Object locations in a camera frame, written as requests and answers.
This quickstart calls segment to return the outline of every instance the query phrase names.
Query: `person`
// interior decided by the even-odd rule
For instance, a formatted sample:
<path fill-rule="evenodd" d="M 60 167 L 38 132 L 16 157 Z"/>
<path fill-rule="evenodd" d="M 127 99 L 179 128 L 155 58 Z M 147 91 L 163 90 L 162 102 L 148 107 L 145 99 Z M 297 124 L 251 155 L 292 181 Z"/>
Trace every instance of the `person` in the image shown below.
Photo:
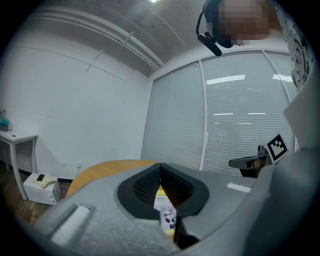
<path fill-rule="evenodd" d="M 320 146 L 320 68 L 315 52 L 293 18 L 276 0 L 206 0 L 203 6 L 211 35 L 223 40 L 263 40 L 282 32 L 291 55 L 292 80 L 297 96 L 284 110 L 300 148 Z"/>
<path fill-rule="evenodd" d="M 275 0 L 207 0 L 203 10 L 209 27 L 210 5 L 217 6 L 213 9 L 218 10 L 219 35 L 235 43 L 263 40 L 272 30 L 282 32 L 291 54 L 293 82 L 298 92 L 302 89 L 315 70 L 316 57 L 297 24 Z"/>

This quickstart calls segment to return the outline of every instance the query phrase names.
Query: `window blind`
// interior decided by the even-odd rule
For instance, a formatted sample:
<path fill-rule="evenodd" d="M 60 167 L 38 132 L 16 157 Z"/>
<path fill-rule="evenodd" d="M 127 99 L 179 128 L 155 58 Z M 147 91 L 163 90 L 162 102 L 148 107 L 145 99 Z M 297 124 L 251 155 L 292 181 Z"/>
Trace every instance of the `window blind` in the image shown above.
<path fill-rule="evenodd" d="M 268 57 L 272 61 L 273 65 L 279 72 L 284 85 L 288 91 L 291 102 L 297 95 L 297 88 L 292 79 L 292 59 L 290 55 L 278 54 L 278 53 L 267 53 Z M 300 149 L 299 143 L 296 140 L 296 150 Z"/>
<path fill-rule="evenodd" d="M 141 159 L 199 169 L 204 119 L 204 92 L 199 63 L 155 81 Z"/>
<path fill-rule="evenodd" d="M 262 53 L 222 56 L 202 63 L 207 83 L 208 135 L 203 170 L 240 176 L 229 160 L 254 156 L 281 132 L 289 149 L 292 130 L 281 82 Z"/>

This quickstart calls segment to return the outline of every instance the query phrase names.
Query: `headset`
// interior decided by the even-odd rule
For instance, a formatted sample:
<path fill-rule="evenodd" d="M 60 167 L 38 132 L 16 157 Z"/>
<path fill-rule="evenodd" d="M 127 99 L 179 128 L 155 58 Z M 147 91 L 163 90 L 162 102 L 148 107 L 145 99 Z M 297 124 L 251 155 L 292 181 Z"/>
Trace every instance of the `headset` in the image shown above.
<path fill-rule="evenodd" d="M 198 36 L 198 40 L 203 43 L 206 47 L 209 48 L 216 56 L 221 56 L 222 51 L 216 45 L 218 43 L 224 48 L 231 48 L 234 43 L 231 40 L 225 40 L 222 36 L 219 36 L 219 16 L 218 16 L 218 7 L 219 2 L 217 0 L 207 0 L 203 6 L 203 9 L 200 13 L 198 22 L 196 24 L 195 32 Z M 210 32 L 205 32 L 204 34 L 199 34 L 199 27 L 201 23 L 202 16 L 205 16 L 206 22 L 208 24 L 212 23 L 212 36 Z"/>

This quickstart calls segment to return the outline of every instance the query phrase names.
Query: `wooden table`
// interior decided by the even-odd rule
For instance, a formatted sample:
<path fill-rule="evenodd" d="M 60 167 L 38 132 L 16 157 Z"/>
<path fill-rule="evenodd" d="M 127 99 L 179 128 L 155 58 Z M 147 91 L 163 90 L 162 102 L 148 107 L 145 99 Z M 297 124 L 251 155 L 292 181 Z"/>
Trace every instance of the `wooden table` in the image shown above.
<path fill-rule="evenodd" d="M 82 171 L 71 183 L 68 195 L 74 193 L 85 184 L 105 176 L 118 174 L 133 168 L 156 164 L 154 161 L 147 160 L 117 160 L 99 163 Z"/>

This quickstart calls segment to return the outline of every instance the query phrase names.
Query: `floor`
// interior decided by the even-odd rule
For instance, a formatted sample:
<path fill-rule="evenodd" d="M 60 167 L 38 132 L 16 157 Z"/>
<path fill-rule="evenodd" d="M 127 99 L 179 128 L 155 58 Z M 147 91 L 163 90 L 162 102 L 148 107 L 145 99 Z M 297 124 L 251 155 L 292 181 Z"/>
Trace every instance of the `floor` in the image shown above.
<path fill-rule="evenodd" d="M 22 182 L 24 182 L 28 178 L 28 175 L 20 173 L 20 177 Z M 66 187 L 69 188 L 70 183 L 60 182 L 59 185 L 61 187 L 60 199 L 63 199 L 67 195 Z M 3 199 L 12 214 L 31 225 L 34 225 L 37 219 L 51 207 L 48 204 L 24 200 L 18 189 L 14 171 L 12 169 L 7 171 L 2 165 L 0 165 L 0 188 L 2 189 Z"/>

